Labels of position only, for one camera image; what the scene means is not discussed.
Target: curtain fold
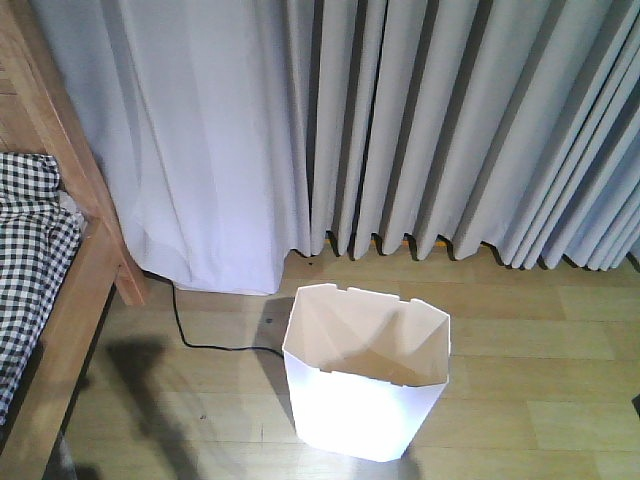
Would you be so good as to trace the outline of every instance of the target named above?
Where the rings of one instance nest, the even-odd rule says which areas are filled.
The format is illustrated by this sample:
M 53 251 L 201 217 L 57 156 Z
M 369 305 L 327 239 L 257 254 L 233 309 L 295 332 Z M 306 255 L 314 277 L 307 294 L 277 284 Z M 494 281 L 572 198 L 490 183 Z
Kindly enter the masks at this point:
M 640 0 L 33 4 L 134 258 L 183 287 L 274 292 L 327 232 L 639 253 Z

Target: trash bin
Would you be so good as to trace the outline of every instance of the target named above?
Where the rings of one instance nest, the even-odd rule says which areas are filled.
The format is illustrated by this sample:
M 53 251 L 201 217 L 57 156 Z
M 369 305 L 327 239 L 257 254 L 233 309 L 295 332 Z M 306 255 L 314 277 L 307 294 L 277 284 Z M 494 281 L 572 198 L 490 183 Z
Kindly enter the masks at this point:
M 332 452 L 400 458 L 449 380 L 449 315 L 333 284 L 300 287 L 283 344 L 298 437 Z

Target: wooden bed rail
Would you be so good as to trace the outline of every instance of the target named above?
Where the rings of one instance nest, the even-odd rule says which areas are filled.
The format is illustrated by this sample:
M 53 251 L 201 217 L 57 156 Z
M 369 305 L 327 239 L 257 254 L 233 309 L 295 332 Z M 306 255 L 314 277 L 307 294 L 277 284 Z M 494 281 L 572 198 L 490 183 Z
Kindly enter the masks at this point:
M 37 137 L 25 132 L 24 122 L 14 129 L 5 125 L 0 132 L 6 135 L 13 130 L 24 138 L 14 137 L 4 143 L 13 143 L 16 151 L 33 153 L 40 149 L 57 158 L 65 189 L 88 217 L 102 220 L 116 245 L 118 292 L 128 305 L 144 304 L 144 277 L 125 246 L 107 186 L 26 0 L 0 0 L 0 64 L 4 69 L 0 81 L 10 82 L 15 90 L 15 95 L 9 95 L 13 98 L 5 98 L 5 103 L 15 103 L 9 105 L 13 111 L 24 110 Z M 18 121 L 6 117 L 0 120 Z
M 43 331 L 42 356 L 2 455 L 3 480 L 40 479 L 117 271 L 104 223 L 88 228 Z

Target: bedding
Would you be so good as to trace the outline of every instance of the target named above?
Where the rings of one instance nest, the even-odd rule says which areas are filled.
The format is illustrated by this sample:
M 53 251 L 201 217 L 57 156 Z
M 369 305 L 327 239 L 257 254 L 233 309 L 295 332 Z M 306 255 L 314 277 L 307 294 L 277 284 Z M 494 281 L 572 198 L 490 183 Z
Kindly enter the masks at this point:
M 0 153 L 0 426 L 80 243 L 48 155 Z

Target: power cord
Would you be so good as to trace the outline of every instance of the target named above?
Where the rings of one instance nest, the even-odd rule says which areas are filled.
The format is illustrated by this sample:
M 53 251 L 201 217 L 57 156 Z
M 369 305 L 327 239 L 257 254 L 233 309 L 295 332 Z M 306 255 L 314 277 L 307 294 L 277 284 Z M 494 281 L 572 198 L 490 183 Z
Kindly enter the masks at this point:
M 246 347 L 224 347 L 221 345 L 198 345 L 198 344 L 189 342 L 184 335 L 184 330 L 182 329 L 182 322 L 180 321 L 180 314 L 178 313 L 178 305 L 176 302 L 176 286 L 173 283 L 171 283 L 171 294 L 173 297 L 173 313 L 175 315 L 176 324 L 178 325 L 178 331 L 180 332 L 180 338 L 182 339 L 182 343 L 184 343 L 185 346 L 189 348 L 206 348 L 209 350 L 222 350 L 224 352 L 241 352 L 245 350 L 259 350 L 263 352 L 271 352 L 274 355 L 279 356 L 280 358 L 284 358 L 284 355 L 282 354 L 281 351 L 271 347 L 261 347 L 261 346 L 254 346 L 254 345 L 250 345 Z

